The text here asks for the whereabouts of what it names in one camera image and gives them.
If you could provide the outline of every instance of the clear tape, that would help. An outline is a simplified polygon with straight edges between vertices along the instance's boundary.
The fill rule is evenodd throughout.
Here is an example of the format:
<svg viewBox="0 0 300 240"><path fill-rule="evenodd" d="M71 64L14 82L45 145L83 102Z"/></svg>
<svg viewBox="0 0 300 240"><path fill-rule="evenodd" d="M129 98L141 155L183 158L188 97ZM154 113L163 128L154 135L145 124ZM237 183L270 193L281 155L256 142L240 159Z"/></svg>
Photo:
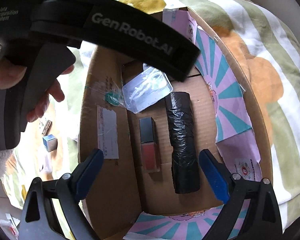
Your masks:
<svg viewBox="0 0 300 240"><path fill-rule="evenodd" d="M241 84L239 84L239 86L240 86L242 94L244 95L244 93L246 92L246 90L244 89L244 87Z"/></svg>
<svg viewBox="0 0 300 240"><path fill-rule="evenodd" d="M85 88L91 90L93 98L101 98L113 106L126 108L122 90L111 78L107 79L106 82L95 82L92 87Z"/></svg>

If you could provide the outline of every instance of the finger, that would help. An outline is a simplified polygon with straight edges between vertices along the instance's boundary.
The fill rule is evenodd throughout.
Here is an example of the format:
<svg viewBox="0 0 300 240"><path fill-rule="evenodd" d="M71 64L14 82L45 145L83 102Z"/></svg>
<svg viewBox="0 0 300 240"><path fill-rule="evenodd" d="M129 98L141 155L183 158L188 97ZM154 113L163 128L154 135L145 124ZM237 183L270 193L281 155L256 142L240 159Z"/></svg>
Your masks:
<svg viewBox="0 0 300 240"><path fill-rule="evenodd" d="M71 65L71 66L68 67L65 71L63 71L61 75L67 75L67 74L70 74L73 70L74 70L74 65Z"/></svg>
<svg viewBox="0 0 300 240"><path fill-rule="evenodd" d="M37 105L35 106L34 112L36 114L37 117L41 118L43 117L44 113L47 111L48 106L49 106L49 94L45 93L41 99L39 100L39 102L37 103Z"/></svg>
<svg viewBox="0 0 300 240"><path fill-rule="evenodd" d="M28 122L34 122L37 120L39 117L35 114L35 110L32 110L27 114L27 121Z"/></svg>
<svg viewBox="0 0 300 240"><path fill-rule="evenodd" d="M14 65L6 58L0 58L0 89L18 84L26 72L26 67Z"/></svg>
<svg viewBox="0 0 300 240"><path fill-rule="evenodd" d="M65 94L61 90L61 86L58 80L55 80L51 87L48 88L47 92L53 96L57 102L62 102L65 99Z"/></svg>

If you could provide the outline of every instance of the lip gloss tube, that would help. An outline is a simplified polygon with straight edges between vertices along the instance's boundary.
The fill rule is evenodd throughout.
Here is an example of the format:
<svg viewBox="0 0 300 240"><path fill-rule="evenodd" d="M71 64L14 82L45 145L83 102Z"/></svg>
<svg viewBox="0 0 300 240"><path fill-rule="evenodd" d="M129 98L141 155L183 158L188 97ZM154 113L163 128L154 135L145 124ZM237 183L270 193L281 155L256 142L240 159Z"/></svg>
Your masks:
<svg viewBox="0 0 300 240"><path fill-rule="evenodd" d="M160 171L160 154L155 122L152 117L139 119L141 158L147 172Z"/></svg>

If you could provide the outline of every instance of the black cap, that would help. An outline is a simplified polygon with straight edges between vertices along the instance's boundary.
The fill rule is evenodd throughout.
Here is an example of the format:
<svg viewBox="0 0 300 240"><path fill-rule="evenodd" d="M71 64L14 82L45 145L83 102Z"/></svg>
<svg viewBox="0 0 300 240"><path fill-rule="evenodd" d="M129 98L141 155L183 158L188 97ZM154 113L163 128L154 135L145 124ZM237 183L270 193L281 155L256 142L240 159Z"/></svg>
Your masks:
<svg viewBox="0 0 300 240"><path fill-rule="evenodd" d="M141 143L156 142L155 122L152 117L140 118L140 138Z"/></svg>

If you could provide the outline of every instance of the cardboard divider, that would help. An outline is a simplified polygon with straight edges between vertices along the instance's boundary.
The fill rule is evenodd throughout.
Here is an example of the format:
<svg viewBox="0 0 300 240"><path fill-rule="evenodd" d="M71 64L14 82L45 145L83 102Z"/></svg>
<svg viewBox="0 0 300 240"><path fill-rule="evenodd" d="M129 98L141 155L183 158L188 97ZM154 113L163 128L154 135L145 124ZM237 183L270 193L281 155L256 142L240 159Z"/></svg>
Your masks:
<svg viewBox="0 0 300 240"><path fill-rule="evenodd" d="M120 56L117 52L97 47L91 59L86 86L112 80L121 88ZM127 110L112 106L102 93L85 89L79 136L81 162L98 148L98 106L113 110L117 117L119 159L106 159L86 199L92 226L101 239L108 238L124 228L131 227L141 213L137 180L134 171Z"/></svg>

